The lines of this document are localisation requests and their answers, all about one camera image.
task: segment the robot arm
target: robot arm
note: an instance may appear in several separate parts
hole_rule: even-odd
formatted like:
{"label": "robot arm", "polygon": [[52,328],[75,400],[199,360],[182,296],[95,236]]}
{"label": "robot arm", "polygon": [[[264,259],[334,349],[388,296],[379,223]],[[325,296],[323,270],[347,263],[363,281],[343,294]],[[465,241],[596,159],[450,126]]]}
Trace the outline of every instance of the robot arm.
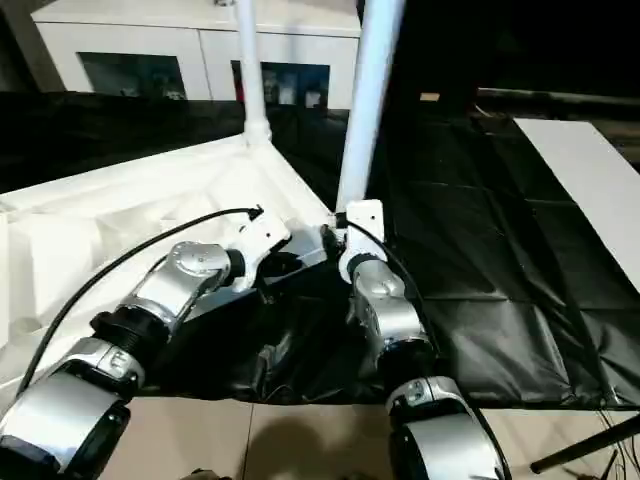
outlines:
{"label": "robot arm", "polygon": [[262,213],[229,249],[182,242],[152,269],[113,313],[92,321],[48,373],[0,421],[0,479],[97,478],[124,432],[126,405],[145,373],[204,293],[250,288],[260,262],[289,238]]}
{"label": "robot arm", "polygon": [[[384,241],[379,201],[349,204],[346,219]],[[431,339],[385,253],[349,223],[345,245],[340,274],[353,285],[351,314],[365,330],[384,383],[396,478],[508,478],[506,462],[484,419],[468,405],[453,379],[436,374]]]}

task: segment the white pole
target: white pole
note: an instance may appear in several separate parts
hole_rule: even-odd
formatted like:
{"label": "white pole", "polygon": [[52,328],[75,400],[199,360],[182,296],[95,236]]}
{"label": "white pole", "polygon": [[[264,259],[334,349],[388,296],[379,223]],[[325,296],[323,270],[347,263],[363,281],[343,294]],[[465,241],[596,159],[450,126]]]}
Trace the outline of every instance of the white pole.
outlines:
{"label": "white pole", "polygon": [[258,58],[253,0],[236,0],[236,17],[240,34],[240,64],[246,115],[244,134],[251,145],[271,139],[271,129],[264,111],[262,69]]}
{"label": "white pole", "polygon": [[362,200],[369,183],[373,149],[387,88],[404,0],[367,0],[347,140],[342,157],[337,212]]}

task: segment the tile floor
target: tile floor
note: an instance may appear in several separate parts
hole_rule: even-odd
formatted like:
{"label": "tile floor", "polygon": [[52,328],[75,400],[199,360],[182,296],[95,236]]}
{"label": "tile floor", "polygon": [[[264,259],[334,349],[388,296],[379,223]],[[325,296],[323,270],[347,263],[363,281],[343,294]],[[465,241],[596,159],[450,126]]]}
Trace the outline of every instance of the tile floor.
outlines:
{"label": "tile floor", "polygon": [[[145,398],[136,399],[132,411],[131,424],[103,480],[177,480],[196,468],[209,468],[234,480],[338,480],[352,472],[378,480],[392,478],[388,421],[379,407],[277,407],[232,400]],[[536,478],[528,471],[531,461],[602,429],[599,417],[591,412],[485,414],[518,480]],[[630,415],[614,414],[613,419],[619,422]],[[610,449],[601,451],[568,467],[599,476],[610,455]],[[539,478],[574,477],[556,468]],[[629,460],[627,479],[640,480]]]}

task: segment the black cloth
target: black cloth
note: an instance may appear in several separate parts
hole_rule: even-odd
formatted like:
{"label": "black cloth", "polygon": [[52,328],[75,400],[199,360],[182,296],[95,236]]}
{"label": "black cloth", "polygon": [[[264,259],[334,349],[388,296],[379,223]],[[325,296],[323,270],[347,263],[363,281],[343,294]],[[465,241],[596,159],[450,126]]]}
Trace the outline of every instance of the black cloth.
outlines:
{"label": "black cloth", "polygon": [[[0,191],[242,130],[233,103],[0,95]],[[345,113],[268,110],[273,143],[332,208]],[[370,194],[415,276],[447,370],[478,406],[640,405],[640,295],[515,123],[383,126]],[[188,322],[145,394],[280,404],[383,400],[331,262]]]}

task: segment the cabinet door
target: cabinet door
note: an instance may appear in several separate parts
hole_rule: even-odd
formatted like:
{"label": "cabinet door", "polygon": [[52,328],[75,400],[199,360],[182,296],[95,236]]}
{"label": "cabinet door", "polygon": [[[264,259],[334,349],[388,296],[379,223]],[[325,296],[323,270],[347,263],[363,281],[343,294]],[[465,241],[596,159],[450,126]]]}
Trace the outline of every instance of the cabinet door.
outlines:
{"label": "cabinet door", "polygon": [[67,90],[211,99],[197,30],[75,23],[38,28]]}
{"label": "cabinet door", "polygon": [[[237,32],[202,31],[211,94],[241,100]],[[357,38],[258,34],[265,101],[350,109],[358,53]]]}

